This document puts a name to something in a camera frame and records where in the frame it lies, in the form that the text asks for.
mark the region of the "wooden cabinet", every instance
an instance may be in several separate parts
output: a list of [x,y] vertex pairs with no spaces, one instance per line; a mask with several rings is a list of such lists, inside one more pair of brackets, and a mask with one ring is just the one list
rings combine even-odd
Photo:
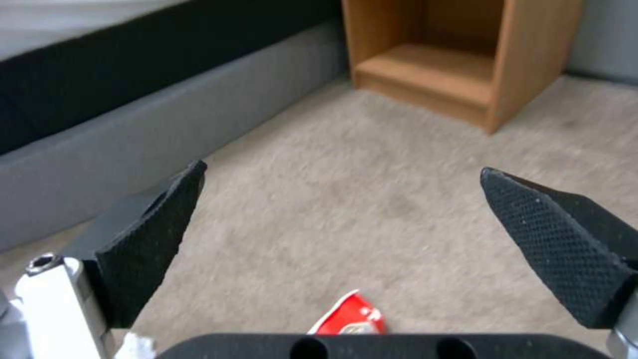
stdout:
[[357,88],[493,133],[563,71],[582,0],[343,0]]

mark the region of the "silver metal part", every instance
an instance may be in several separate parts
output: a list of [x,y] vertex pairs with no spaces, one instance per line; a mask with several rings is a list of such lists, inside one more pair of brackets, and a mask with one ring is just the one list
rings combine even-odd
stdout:
[[35,257],[31,260],[31,262],[29,262],[29,265],[27,265],[26,268],[26,272],[29,276],[38,275],[63,263],[64,261],[62,259],[62,256],[59,256],[55,253],[44,253],[41,256]]
[[[58,260],[64,265],[55,264]],[[15,293],[22,301],[32,357],[109,358],[112,336],[82,262],[47,254],[27,268],[33,274],[27,269]]]
[[627,301],[609,334],[607,348],[616,359],[638,359],[638,290]]
[[[6,300],[1,291],[0,296]],[[22,315],[22,303],[19,300],[6,303],[4,313],[0,314],[0,358],[30,358],[29,335],[26,320]]]

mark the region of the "floor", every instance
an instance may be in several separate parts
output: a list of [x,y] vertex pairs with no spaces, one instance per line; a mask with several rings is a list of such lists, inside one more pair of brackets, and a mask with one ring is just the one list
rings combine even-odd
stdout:
[[[392,332],[542,332],[604,348],[491,214],[483,166],[587,194],[638,225],[638,89],[563,77],[497,134],[339,79],[206,159],[207,183],[133,329],[305,332],[360,288]],[[34,251],[0,255],[3,289]]]

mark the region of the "white sheet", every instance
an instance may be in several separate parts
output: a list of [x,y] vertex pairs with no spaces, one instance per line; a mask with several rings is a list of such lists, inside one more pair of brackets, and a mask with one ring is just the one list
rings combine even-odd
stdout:
[[187,0],[0,0],[0,61]]

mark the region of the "gray wall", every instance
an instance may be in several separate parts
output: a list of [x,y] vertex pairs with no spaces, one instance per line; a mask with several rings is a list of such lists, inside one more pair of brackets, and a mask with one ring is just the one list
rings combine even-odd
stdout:
[[83,222],[346,70],[330,21],[0,157],[0,251]]
[[638,84],[638,0],[588,0],[568,70]]

